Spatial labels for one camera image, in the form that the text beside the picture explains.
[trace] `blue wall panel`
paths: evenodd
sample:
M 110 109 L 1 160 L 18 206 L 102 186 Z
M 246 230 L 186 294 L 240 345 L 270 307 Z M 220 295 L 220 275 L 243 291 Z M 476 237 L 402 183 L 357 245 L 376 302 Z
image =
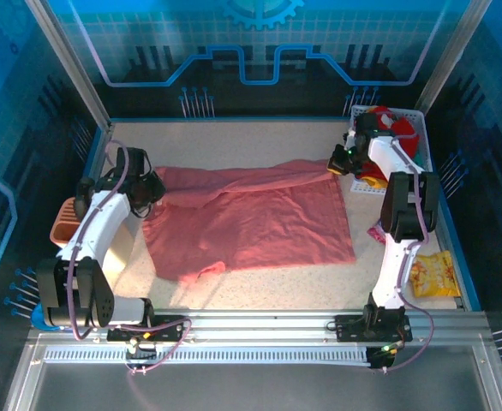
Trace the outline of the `blue wall panel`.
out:
M 193 86 L 218 116 L 340 116 L 352 96 L 412 107 L 468 1 L 51 5 L 112 116 L 193 114 Z

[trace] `speckled floor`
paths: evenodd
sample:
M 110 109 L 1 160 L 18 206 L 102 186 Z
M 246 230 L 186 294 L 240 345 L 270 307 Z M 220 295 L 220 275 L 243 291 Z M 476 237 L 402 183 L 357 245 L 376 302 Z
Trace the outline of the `speckled floor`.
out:
M 343 121 L 118 123 L 113 138 L 144 148 L 155 166 L 215 170 L 328 158 L 347 127 Z M 156 277 L 139 232 L 128 266 L 109 282 L 115 294 L 147 295 L 156 308 L 361 309 L 376 283 L 384 253 L 384 247 L 366 233 L 378 219 L 382 197 L 351 193 L 351 183 L 351 176 L 341 177 L 357 257 L 353 265 L 233 271 L 183 286 Z M 419 253 L 437 251 L 433 236 Z M 410 289 L 407 295 L 414 300 Z M 456 307 L 452 298 L 418 303 L 428 308 Z

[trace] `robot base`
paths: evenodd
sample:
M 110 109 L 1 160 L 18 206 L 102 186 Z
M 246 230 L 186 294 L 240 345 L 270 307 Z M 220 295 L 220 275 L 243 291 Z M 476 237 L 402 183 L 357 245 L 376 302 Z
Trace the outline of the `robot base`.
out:
M 377 307 L 372 295 L 369 295 L 362 316 L 336 316 L 335 331 L 339 343 L 408 343 L 413 340 L 405 308 Z

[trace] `yellow object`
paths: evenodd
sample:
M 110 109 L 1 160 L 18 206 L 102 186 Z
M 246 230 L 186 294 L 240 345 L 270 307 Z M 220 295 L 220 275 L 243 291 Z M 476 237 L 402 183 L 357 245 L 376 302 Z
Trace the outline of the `yellow object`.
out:
M 363 180 L 372 188 L 381 189 L 381 188 L 388 187 L 388 182 L 385 182 L 384 180 L 380 180 L 379 178 L 364 176 L 360 180 Z
M 459 297 L 451 253 L 443 251 L 431 256 L 417 255 L 411 268 L 411 284 L 415 297 Z

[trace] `orange basket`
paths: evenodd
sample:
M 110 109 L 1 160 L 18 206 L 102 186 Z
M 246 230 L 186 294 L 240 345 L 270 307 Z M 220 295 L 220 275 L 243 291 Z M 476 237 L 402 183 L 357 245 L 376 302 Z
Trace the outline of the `orange basket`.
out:
M 75 197 L 71 197 L 64 201 L 49 234 L 51 242 L 57 244 L 60 248 L 69 243 L 78 227 L 80 227 L 80 222 L 74 213 L 74 200 Z

